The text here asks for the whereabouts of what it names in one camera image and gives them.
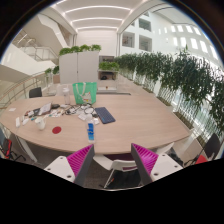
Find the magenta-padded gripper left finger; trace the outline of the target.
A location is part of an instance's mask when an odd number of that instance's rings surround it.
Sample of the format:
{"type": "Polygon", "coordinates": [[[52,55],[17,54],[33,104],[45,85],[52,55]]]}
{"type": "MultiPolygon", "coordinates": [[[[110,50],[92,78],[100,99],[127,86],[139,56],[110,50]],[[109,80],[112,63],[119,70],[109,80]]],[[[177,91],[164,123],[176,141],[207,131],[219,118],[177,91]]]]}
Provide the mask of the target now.
{"type": "Polygon", "coordinates": [[[94,145],[90,144],[67,157],[57,157],[45,168],[45,171],[73,182],[78,186],[83,186],[94,155],[94,145]]]}

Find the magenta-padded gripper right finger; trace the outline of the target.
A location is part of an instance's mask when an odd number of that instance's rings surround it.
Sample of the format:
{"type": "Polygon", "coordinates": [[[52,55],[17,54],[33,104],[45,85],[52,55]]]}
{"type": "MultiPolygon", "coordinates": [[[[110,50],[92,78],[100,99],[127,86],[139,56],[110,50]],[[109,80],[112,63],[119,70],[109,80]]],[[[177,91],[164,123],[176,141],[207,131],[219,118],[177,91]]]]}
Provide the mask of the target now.
{"type": "Polygon", "coordinates": [[[157,154],[135,143],[131,144],[131,154],[137,165],[143,185],[182,169],[182,166],[166,153],[157,154]]]}

